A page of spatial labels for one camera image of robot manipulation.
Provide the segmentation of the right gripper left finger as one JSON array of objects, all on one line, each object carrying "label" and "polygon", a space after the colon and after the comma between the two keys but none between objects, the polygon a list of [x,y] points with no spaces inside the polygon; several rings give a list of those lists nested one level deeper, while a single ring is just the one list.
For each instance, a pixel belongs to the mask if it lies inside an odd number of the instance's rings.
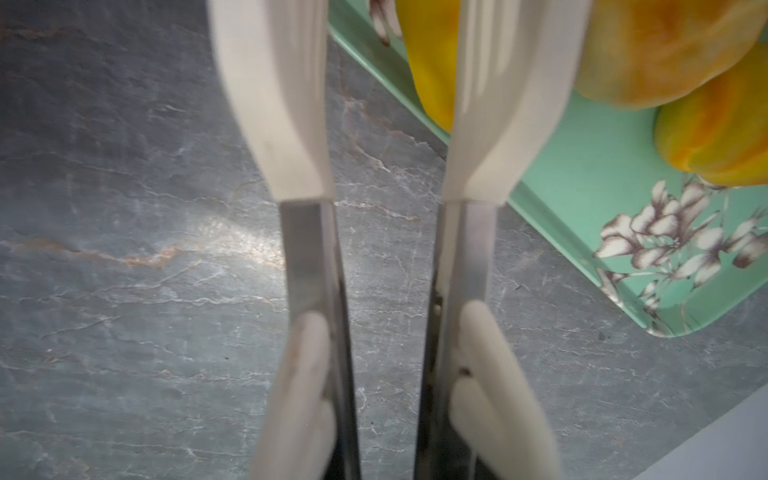
[{"label": "right gripper left finger", "polygon": [[351,442],[340,439],[336,442],[324,480],[361,480],[359,445],[356,439]]}]

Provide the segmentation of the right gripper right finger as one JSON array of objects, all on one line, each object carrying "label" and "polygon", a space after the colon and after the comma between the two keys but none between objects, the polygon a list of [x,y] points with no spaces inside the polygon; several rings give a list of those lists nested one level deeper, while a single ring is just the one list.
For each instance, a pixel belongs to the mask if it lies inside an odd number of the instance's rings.
[{"label": "right gripper right finger", "polygon": [[448,423],[438,430],[428,420],[420,420],[413,478],[493,480],[496,475]]}]

